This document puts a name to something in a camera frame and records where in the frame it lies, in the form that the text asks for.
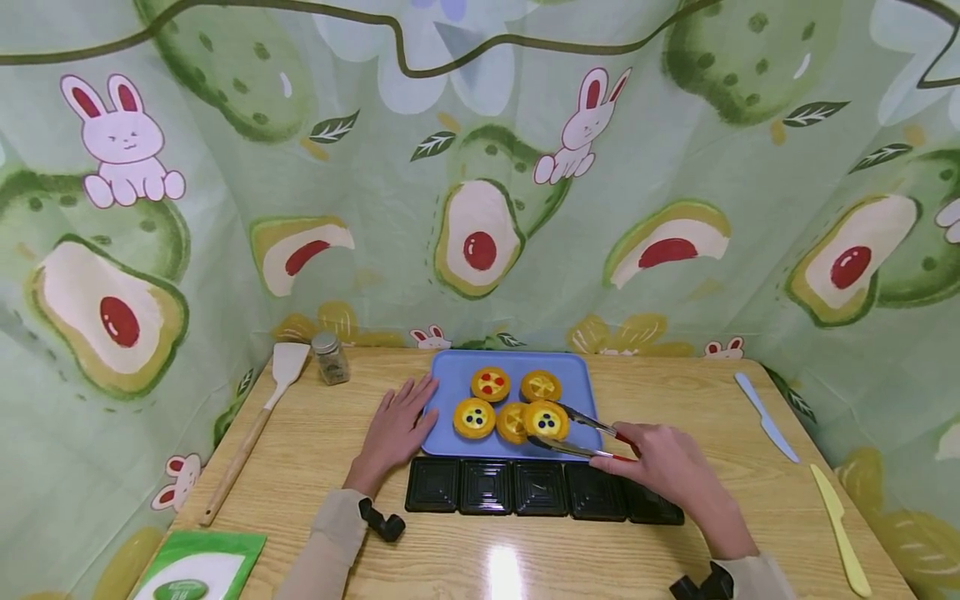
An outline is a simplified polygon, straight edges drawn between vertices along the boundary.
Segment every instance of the yellow plastic knife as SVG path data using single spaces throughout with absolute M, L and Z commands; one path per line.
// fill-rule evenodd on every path
M 830 484 L 827 476 L 816 465 L 810 465 L 813 471 L 813 479 L 820 488 L 820 495 L 824 498 L 824 505 L 827 507 L 827 514 L 830 517 L 830 525 L 833 526 L 833 535 L 837 538 L 837 547 L 840 548 L 840 560 L 843 561 L 843 568 L 847 572 L 847 581 L 850 588 L 861 598 L 869 598 L 873 591 L 870 589 L 870 582 L 867 581 L 867 574 L 863 572 L 860 561 L 853 553 L 853 546 L 850 544 L 850 538 L 847 537 L 847 531 L 843 528 L 840 521 L 843 518 L 844 508 L 840 501 L 840 496 Z

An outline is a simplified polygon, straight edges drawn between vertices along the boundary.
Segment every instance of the metal tongs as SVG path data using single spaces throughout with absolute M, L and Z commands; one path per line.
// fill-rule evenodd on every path
M 581 413 L 580 411 L 570 408 L 566 404 L 562 404 L 560 402 L 554 402 L 554 404 L 564 409 L 564 412 L 566 412 L 567 417 L 573 422 L 580 423 L 581 425 L 586 425 L 587 427 L 593 427 L 594 429 L 596 429 L 597 431 L 600 431 L 601 433 L 606 433 L 607 435 L 619 440 L 620 442 L 629 444 L 630 447 L 634 450 L 634 452 L 637 455 L 640 453 L 639 449 L 634 445 L 633 442 L 628 440 L 623 434 L 617 432 L 616 429 L 613 429 L 609 425 L 606 425 L 605 423 L 602 423 L 599 420 L 588 417 L 587 415 Z M 582 458 L 590 458 L 591 456 L 606 456 L 610 458 L 615 458 L 616 460 L 619 460 L 619 461 L 634 462 L 636 460 L 635 458 L 628 458 L 626 456 L 620 456 L 619 454 L 610 454 L 610 452 L 604 452 L 603 450 L 591 450 L 588 448 L 580 447 L 576 444 L 570 444 L 568 442 L 559 442 L 557 440 L 552 440 L 550 438 L 544 438 L 543 436 L 530 436 L 528 439 L 530 440 L 531 444 L 537 447 L 546 448 L 549 450 L 553 450 L 555 452 L 562 452 L 563 454 L 570 454 L 572 456 L 579 456 Z
M 618 461 L 629 461 L 633 462 L 635 458 L 627 458 L 626 456 L 620 456 L 619 454 L 610 454 L 610 452 L 604 452 L 603 450 L 590 450 L 588 448 L 580 447 L 576 444 L 571 444 L 569 442 L 561 442 L 559 440 L 553 440 L 551 438 L 544 438 L 543 436 L 530 436 L 527 438 L 530 444 L 535 445 L 536 447 L 543 448 L 544 450 L 553 450 L 554 452 L 560 452 L 562 454 L 569 454 L 571 456 L 580 456 L 582 458 L 591 458 L 593 456 L 606 456 L 608 458 L 615 458 Z

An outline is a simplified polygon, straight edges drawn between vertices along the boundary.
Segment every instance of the toy food tart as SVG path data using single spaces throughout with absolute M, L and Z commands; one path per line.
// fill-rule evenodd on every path
M 500 409 L 496 416 L 496 432 L 511 444 L 523 444 L 527 441 L 527 429 L 523 426 L 523 413 L 527 405 L 511 402 Z
M 523 426 L 528 436 L 564 440 L 570 431 L 570 419 L 564 409 L 549 400 L 536 400 L 523 411 Z
M 473 395 L 487 402 L 499 402 L 510 393 L 510 376 L 497 367 L 484 367 L 470 380 Z
M 549 371 L 530 371 L 523 375 L 523 380 L 520 381 L 520 396 L 528 402 L 537 400 L 558 402 L 562 392 L 560 379 Z
M 453 411 L 453 428 L 469 440 L 486 438 L 495 426 L 493 407 L 480 398 L 467 398 Z

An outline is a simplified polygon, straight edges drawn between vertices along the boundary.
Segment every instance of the green packet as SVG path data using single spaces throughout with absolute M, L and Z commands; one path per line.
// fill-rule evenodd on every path
M 133 600 L 236 600 L 266 541 L 256 534 L 175 531 Z

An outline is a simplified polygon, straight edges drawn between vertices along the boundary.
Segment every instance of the black clip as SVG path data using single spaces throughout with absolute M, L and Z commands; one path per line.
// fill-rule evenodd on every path
M 407 524 L 397 515 L 390 515 L 389 518 L 384 519 L 383 515 L 373 507 L 373 501 L 369 498 L 360 500 L 358 506 L 360 517 L 367 521 L 367 525 L 384 541 L 396 541 L 403 530 L 407 528 Z
M 670 593 L 676 600 L 732 600 L 733 577 L 714 561 L 710 561 L 710 574 L 697 588 L 688 576 L 684 575 L 670 586 Z

